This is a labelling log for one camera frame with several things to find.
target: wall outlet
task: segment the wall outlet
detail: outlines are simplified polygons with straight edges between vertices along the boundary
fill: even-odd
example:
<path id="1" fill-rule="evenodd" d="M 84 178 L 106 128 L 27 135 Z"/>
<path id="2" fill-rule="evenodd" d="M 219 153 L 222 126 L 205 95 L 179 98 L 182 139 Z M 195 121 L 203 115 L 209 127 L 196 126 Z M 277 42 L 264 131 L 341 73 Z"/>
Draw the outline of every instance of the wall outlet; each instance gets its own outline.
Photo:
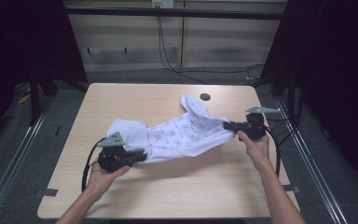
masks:
<path id="1" fill-rule="evenodd" d="M 162 8 L 162 0 L 152 0 L 152 8 Z"/>
<path id="2" fill-rule="evenodd" d="M 173 8 L 173 0 L 162 0 L 162 8 Z"/>

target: dark background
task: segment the dark background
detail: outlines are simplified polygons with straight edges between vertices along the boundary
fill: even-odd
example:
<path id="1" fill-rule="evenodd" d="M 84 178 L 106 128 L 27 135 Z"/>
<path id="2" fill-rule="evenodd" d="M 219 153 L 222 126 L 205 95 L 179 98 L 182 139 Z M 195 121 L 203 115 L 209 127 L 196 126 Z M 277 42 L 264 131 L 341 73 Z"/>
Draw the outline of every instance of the dark background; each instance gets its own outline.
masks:
<path id="1" fill-rule="evenodd" d="M 61 0 L 0 0 L 0 118 L 16 85 L 69 78 L 87 81 L 68 16 L 22 7 L 63 7 Z"/>
<path id="2" fill-rule="evenodd" d="M 358 1 L 289 1 L 285 14 L 262 77 L 277 95 L 292 80 L 358 171 Z"/>

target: floor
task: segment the floor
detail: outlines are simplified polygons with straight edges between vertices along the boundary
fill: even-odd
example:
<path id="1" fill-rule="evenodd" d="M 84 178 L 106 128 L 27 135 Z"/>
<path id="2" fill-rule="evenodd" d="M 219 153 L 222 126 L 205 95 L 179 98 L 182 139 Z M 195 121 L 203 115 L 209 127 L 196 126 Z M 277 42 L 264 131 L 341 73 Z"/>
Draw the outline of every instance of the floor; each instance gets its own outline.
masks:
<path id="1" fill-rule="evenodd" d="M 111 71 L 109 69 L 90 69 L 89 85 L 94 82 L 118 83 L 182 83 L 182 84 L 218 84 L 249 85 L 258 79 L 262 66 L 221 66 L 190 67 L 169 69 L 150 67 L 148 69 L 130 69 Z M 77 91 L 65 83 L 57 82 L 59 91 L 56 96 L 46 96 L 41 92 L 44 109 L 40 126 L 30 127 L 31 105 L 27 100 L 18 104 L 27 84 L 19 86 L 14 92 L 14 100 L 0 122 L 0 223 L 53 223 L 54 220 L 40 219 L 37 208 L 41 198 L 37 192 L 45 189 L 60 157 L 66 138 L 71 131 L 76 113 L 85 93 Z M 272 96 L 269 85 L 256 89 L 262 106 L 277 107 L 277 102 L 286 102 L 286 92 L 282 96 Z M 278 136 L 282 164 L 294 187 L 301 213 L 308 223 L 358 223 L 358 174 L 340 154 L 334 139 L 328 138 L 326 129 L 313 115 L 307 103 L 304 104 L 299 133 L 307 146 L 307 155 L 315 162 L 318 172 L 334 200 L 336 208 L 342 212 L 340 219 L 327 209 L 324 190 L 320 189 L 314 175 L 298 149 L 294 138 L 289 134 L 287 125 L 281 116 L 267 116 L 269 127 Z M 24 136 L 36 132 L 25 150 Z M 15 167 L 16 171 L 7 168 Z M 172 223 L 172 220 L 85 220 L 84 223 Z M 270 223 L 268 217 L 231 219 L 231 220 L 187 220 L 186 223 Z"/>

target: silver metal piece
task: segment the silver metal piece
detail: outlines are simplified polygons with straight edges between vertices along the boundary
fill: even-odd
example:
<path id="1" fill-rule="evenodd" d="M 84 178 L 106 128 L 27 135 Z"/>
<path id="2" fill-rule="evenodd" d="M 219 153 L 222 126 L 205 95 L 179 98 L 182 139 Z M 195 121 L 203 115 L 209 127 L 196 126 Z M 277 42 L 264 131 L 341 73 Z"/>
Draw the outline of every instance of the silver metal piece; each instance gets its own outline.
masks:
<path id="1" fill-rule="evenodd" d="M 124 140 L 120 133 L 113 133 L 109 137 L 106 137 L 103 141 L 98 143 L 97 147 L 119 147 L 124 146 Z"/>
<path id="2" fill-rule="evenodd" d="M 328 187 L 327 183 L 324 180 L 321 171 L 316 165 L 315 160 L 310 155 L 310 151 L 307 145 L 305 144 L 304 139 L 302 138 L 300 132 L 297 129 L 294 129 L 294 126 L 289 121 L 289 116 L 287 115 L 287 109 L 284 102 L 282 100 L 277 100 L 277 105 L 282 111 L 282 116 L 285 119 L 287 128 L 289 129 L 290 133 L 292 133 L 292 137 L 296 143 L 298 152 L 300 153 L 303 161 L 305 162 L 310 172 L 310 176 L 312 177 L 312 180 L 315 183 L 316 188 L 321 194 L 322 200 L 324 201 L 324 204 L 327 208 L 327 211 L 330 213 L 331 218 L 333 219 L 334 223 L 347 224 L 348 221 L 344 217 L 344 214 L 337 202 L 336 197 L 331 192 L 330 188 Z"/>
<path id="3" fill-rule="evenodd" d="M 273 108 L 266 108 L 266 107 L 255 105 L 247 109 L 246 112 L 254 113 L 254 114 L 273 114 L 273 113 L 280 113 L 281 110 L 279 108 L 273 109 Z"/>

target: black wire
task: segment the black wire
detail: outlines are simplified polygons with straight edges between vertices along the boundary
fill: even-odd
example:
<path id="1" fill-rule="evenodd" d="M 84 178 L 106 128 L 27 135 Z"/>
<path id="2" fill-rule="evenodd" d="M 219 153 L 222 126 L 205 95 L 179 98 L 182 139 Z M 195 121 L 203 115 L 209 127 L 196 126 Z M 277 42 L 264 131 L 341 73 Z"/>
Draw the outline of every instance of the black wire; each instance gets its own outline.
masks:
<path id="1" fill-rule="evenodd" d="M 293 134 L 297 128 L 298 128 L 298 125 L 299 125 L 299 122 L 301 120 L 301 115 L 302 115 L 302 110 L 303 110 L 303 104 L 304 104 L 304 95 L 301 93 L 300 94 L 300 98 L 298 100 L 298 105 L 297 105 L 297 114 L 293 116 L 293 119 L 282 119 L 282 120 L 294 120 L 294 125 L 293 125 L 293 130 L 289 132 L 289 134 L 287 134 L 283 140 L 279 143 L 279 145 L 282 145 L 288 138 L 291 134 Z"/>
<path id="2" fill-rule="evenodd" d="M 165 64 L 164 60 L 162 59 L 162 52 L 161 52 L 161 43 L 162 43 L 162 49 L 164 51 L 164 55 L 165 55 L 165 60 L 168 64 L 168 66 Z M 242 70 L 237 70 L 237 71 L 209 71 L 209 70 L 187 70 L 187 71 L 177 71 L 175 70 L 171 64 L 170 61 L 168 60 L 168 55 L 165 49 L 165 42 L 164 42 L 164 37 L 162 34 L 162 23 L 161 23 L 161 17 L 158 17 L 158 50 L 159 50 L 159 58 L 161 60 L 162 65 L 165 67 L 165 69 L 167 69 L 170 72 L 174 72 L 175 74 L 182 76 L 182 77 L 187 77 L 187 78 L 191 78 L 195 81 L 198 81 L 202 84 L 206 84 L 205 82 L 196 79 L 194 77 L 189 77 L 189 76 L 185 76 L 183 75 L 183 73 L 222 73 L 222 74 L 233 74 L 233 73 L 244 73 L 246 72 L 248 74 L 248 76 L 250 77 L 249 71 L 256 69 L 257 67 L 263 66 L 263 63 L 259 63 L 259 64 L 252 64 L 250 66 L 248 66 L 246 69 L 242 69 Z"/>
<path id="3" fill-rule="evenodd" d="M 269 121 L 287 121 L 287 120 L 290 120 L 290 119 L 267 119 Z"/>
<path id="4" fill-rule="evenodd" d="M 280 135 L 282 135 L 284 133 L 287 133 L 287 130 L 281 131 L 280 133 L 276 133 L 276 136 L 278 137 L 278 136 L 280 136 Z"/>
<path id="5" fill-rule="evenodd" d="M 161 17 L 157 17 L 157 20 L 158 20 L 158 51 L 159 51 L 159 58 L 161 59 L 161 63 L 162 65 L 165 67 L 165 69 L 167 69 L 168 71 L 170 72 L 174 72 L 175 74 L 181 76 L 181 77 L 187 77 L 187 78 L 190 78 L 190 79 L 193 79 L 199 83 L 202 83 L 204 85 L 206 85 L 205 82 L 199 80 L 199 79 L 196 79 L 194 77 L 189 77 L 189 76 L 185 76 L 183 74 L 181 74 L 180 72 L 177 72 L 175 71 L 175 69 L 173 69 L 173 67 L 171 66 L 170 64 L 170 61 L 168 60 L 168 55 L 167 55 L 167 51 L 165 50 L 165 42 L 164 42 L 164 37 L 163 37 L 163 34 L 162 34 L 162 24 L 161 24 Z M 167 65 L 165 64 L 164 60 L 162 59 L 162 53 L 161 53 L 161 43 L 162 43 L 162 48 L 164 50 L 164 55 L 165 55 L 165 59 L 167 61 L 167 64 L 169 67 L 167 67 Z"/>
<path id="6" fill-rule="evenodd" d="M 92 147 L 91 152 L 89 153 L 89 157 L 87 158 L 87 162 L 86 162 L 86 166 L 84 167 L 84 171 L 83 171 L 83 177 L 82 177 L 82 181 L 81 181 L 81 191 L 83 192 L 84 189 L 86 188 L 87 185 L 87 175 L 89 174 L 89 169 L 90 167 L 95 163 L 93 162 L 92 164 L 90 164 L 90 160 L 91 160 L 91 156 L 92 153 L 94 152 L 95 148 L 98 146 L 98 144 L 100 142 L 102 142 L 105 138 L 102 138 L 100 141 L 98 141 L 97 143 L 95 143 L 95 145 Z"/>
<path id="7" fill-rule="evenodd" d="M 282 126 L 283 124 L 284 124 L 284 121 L 280 122 L 279 124 L 277 124 L 277 125 L 276 125 L 275 127 L 273 127 L 273 128 L 270 127 L 270 129 L 271 129 L 271 130 L 276 130 L 277 128 L 279 128 L 279 127 Z"/>

